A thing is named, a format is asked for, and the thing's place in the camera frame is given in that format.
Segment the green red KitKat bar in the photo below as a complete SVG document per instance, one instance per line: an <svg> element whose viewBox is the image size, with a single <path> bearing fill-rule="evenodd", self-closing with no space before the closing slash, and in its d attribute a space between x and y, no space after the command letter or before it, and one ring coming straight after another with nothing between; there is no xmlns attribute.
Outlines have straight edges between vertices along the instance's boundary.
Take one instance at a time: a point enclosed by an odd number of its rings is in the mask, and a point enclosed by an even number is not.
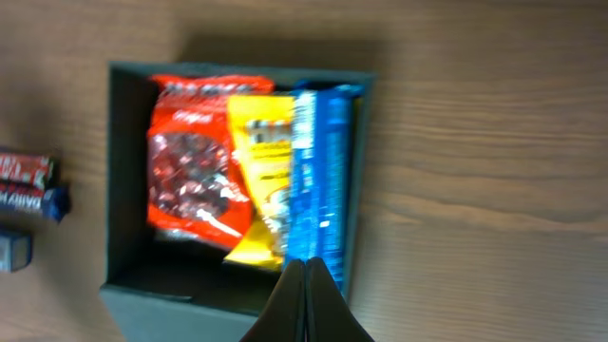
<svg viewBox="0 0 608 342"><path fill-rule="evenodd" d="M1 181L47 189L57 181L59 160L53 155L1 148Z"/></svg>

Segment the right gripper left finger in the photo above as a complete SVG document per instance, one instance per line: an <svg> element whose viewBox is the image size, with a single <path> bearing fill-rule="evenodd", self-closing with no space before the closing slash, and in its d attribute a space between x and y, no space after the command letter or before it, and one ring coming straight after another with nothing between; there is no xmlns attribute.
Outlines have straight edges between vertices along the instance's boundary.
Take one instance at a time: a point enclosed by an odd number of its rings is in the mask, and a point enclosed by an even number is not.
<svg viewBox="0 0 608 342"><path fill-rule="evenodd" d="M303 342L305 309L305 264L292 260L240 342Z"/></svg>

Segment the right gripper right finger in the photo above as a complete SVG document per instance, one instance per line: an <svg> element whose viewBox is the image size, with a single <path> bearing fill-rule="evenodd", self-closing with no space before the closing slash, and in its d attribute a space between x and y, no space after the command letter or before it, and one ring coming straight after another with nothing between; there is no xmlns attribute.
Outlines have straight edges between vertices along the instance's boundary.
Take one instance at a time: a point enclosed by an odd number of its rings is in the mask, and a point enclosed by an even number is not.
<svg viewBox="0 0 608 342"><path fill-rule="evenodd" d="M319 257L306 262L306 332L308 342L373 342Z"/></svg>

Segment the dark green box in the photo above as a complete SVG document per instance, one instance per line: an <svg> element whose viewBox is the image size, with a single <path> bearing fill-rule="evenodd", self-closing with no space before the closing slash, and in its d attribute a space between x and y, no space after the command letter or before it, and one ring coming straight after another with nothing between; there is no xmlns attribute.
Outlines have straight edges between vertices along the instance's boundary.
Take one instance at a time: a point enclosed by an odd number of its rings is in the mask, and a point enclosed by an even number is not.
<svg viewBox="0 0 608 342"><path fill-rule="evenodd" d="M370 72L210 63L113 62L109 66L106 277L100 296L128 341L238 341L257 320L278 278L224 265L219 250L163 244L146 223L147 143L159 94L154 74L187 78L263 75L288 89L300 81L360 84L351 143L344 282L350 292L358 204L371 114Z"/></svg>

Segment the blue Oreo wrapper pack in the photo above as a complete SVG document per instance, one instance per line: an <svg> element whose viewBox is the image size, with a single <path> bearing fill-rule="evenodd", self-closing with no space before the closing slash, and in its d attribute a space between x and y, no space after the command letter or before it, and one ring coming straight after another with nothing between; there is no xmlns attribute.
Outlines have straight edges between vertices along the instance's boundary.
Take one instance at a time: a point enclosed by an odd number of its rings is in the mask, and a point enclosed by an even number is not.
<svg viewBox="0 0 608 342"><path fill-rule="evenodd" d="M294 91L285 259L322 258L339 288L344 283L352 115L361 93L359 85Z"/></svg>

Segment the yellow Hacks candy bag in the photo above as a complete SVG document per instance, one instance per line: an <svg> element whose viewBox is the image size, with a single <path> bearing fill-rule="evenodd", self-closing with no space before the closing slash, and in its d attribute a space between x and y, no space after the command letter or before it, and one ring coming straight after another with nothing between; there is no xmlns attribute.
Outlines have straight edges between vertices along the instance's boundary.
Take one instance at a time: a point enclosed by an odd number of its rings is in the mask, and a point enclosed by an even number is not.
<svg viewBox="0 0 608 342"><path fill-rule="evenodd" d="M227 113L236 160L255 213L252 226L226 260L277 272L284 263L290 228L295 98L232 95Z"/></svg>

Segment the blue Dairy Milk bar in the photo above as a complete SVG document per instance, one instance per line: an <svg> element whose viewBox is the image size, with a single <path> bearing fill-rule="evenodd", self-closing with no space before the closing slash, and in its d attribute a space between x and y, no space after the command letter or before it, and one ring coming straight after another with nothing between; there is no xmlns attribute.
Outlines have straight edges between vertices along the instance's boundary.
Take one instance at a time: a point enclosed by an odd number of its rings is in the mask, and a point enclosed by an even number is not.
<svg viewBox="0 0 608 342"><path fill-rule="evenodd" d="M1 182L1 210L33 214L60 222L71 202L66 187L39 189L24 184Z"/></svg>

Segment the small blue candy box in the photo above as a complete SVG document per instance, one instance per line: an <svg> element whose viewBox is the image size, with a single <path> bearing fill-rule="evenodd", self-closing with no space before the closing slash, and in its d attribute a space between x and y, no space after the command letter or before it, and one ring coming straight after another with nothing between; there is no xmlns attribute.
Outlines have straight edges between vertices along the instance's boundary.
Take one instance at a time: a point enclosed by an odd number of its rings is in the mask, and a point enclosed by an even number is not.
<svg viewBox="0 0 608 342"><path fill-rule="evenodd" d="M32 236L28 232L1 229L1 272L15 273L32 259Z"/></svg>

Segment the red Hacks candy bag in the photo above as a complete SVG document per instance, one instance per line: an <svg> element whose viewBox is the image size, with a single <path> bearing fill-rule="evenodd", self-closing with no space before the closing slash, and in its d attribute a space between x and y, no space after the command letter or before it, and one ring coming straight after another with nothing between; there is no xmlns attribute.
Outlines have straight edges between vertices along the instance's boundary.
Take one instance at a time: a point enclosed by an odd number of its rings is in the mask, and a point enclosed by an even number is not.
<svg viewBox="0 0 608 342"><path fill-rule="evenodd" d="M254 207L234 155L227 101L269 94L275 84L250 75L151 79L160 94L147 130L147 220L164 234L230 251L249 230Z"/></svg>

